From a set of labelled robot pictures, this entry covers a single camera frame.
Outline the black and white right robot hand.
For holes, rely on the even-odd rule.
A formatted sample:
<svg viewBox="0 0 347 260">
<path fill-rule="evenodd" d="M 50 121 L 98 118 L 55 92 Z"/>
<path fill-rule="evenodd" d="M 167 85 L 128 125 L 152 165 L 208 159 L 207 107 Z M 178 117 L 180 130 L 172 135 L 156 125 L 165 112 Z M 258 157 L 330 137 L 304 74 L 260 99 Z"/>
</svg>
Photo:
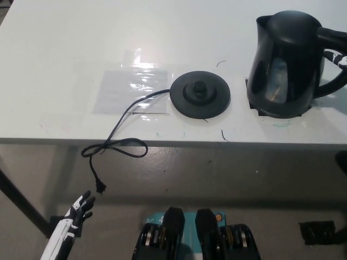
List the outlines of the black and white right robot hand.
<svg viewBox="0 0 347 260">
<path fill-rule="evenodd" d="M 338 66 L 342 70 L 346 70 L 347 67 L 347 56 L 343 56 L 342 54 L 334 53 L 329 50 L 324 51 L 324 57 L 328 59 L 330 62 Z"/>
</svg>

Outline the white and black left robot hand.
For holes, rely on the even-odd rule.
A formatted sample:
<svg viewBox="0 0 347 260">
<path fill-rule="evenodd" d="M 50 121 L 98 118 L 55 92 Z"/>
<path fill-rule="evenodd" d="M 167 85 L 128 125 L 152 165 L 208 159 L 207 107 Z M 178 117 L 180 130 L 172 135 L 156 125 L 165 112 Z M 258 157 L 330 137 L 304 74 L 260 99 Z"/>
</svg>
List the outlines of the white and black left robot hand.
<svg viewBox="0 0 347 260">
<path fill-rule="evenodd" d="M 68 258 L 84 221 L 91 217 L 95 197 L 91 191 L 82 194 L 69 208 L 55 227 L 40 260 L 65 260 Z"/>
</svg>

